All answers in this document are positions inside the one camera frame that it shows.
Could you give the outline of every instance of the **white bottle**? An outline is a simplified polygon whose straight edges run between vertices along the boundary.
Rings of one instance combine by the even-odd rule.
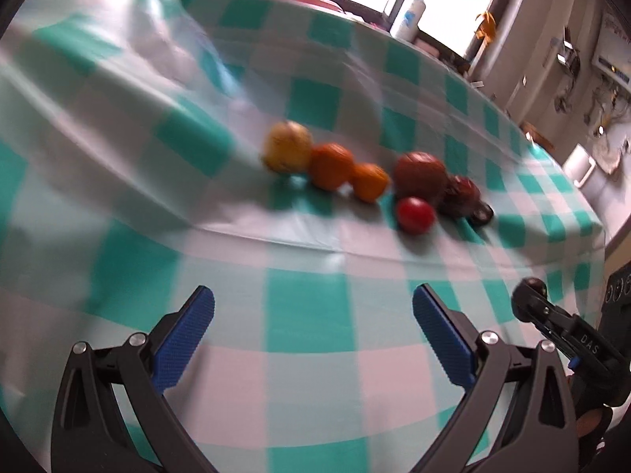
[[[405,0],[394,20],[390,34],[397,39],[412,42],[418,32],[418,22],[425,12],[423,0]]]

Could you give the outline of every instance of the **blue gripper pad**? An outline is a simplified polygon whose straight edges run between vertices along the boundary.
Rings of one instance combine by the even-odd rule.
[[[175,386],[215,315],[215,296],[200,287],[153,356],[153,386],[158,393]]]
[[[475,384],[475,356],[435,298],[423,286],[414,290],[412,309],[449,381],[468,391]]]

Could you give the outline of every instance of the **silver bolt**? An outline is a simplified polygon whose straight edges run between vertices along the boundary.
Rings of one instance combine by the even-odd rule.
[[[88,349],[85,341],[78,341],[73,345],[73,352],[75,354],[82,354]]]
[[[554,343],[550,340],[543,340],[541,342],[541,348],[546,352],[554,352],[556,350]]]
[[[482,333],[482,341],[484,341],[487,345],[495,345],[499,340],[499,336],[492,330],[485,330]]]
[[[140,347],[141,345],[144,345],[144,342],[146,341],[147,336],[142,332],[134,333],[129,337],[129,344],[132,347]]]

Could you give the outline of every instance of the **small orange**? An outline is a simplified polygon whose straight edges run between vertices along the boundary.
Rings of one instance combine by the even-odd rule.
[[[311,150],[311,183],[322,190],[337,190],[353,173],[353,154],[338,143],[323,143]]]
[[[359,163],[351,175],[353,193],[360,201],[374,203],[386,191],[390,176],[378,165]]]

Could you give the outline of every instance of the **checkered tablecloth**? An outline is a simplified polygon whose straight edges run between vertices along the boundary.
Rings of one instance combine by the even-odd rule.
[[[0,57],[1,403],[47,466],[72,344],[149,331],[198,284],[217,313],[166,396],[222,473],[409,471],[463,394],[412,317],[422,282],[516,344],[540,339],[510,310],[524,276],[598,310],[603,232],[583,197],[488,99],[387,34],[281,0],[28,0]],[[496,218],[412,238],[388,196],[277,177],[259,154],[285,118],[387,169],[430,152]]]

